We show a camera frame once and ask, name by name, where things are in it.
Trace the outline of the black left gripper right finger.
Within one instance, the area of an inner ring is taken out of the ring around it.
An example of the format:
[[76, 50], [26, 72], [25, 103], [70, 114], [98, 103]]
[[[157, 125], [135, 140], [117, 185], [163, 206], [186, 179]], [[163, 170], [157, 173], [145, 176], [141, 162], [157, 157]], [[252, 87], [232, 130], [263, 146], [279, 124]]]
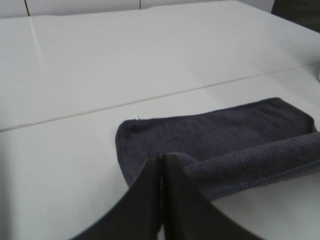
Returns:
[[178, 157], [162, 158], [166, 240], [254, 240], [255, 235], [215, 208], [187, 178]]

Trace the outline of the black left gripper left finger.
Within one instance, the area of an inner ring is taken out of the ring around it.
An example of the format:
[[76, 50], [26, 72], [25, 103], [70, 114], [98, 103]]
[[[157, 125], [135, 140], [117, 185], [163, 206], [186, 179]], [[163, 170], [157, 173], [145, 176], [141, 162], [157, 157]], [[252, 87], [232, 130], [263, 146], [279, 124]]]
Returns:
[[123, 197], [102, 218], [75, 240], [157, 240], [161, 227], [158, 157], [145, 160], [138, 177]]

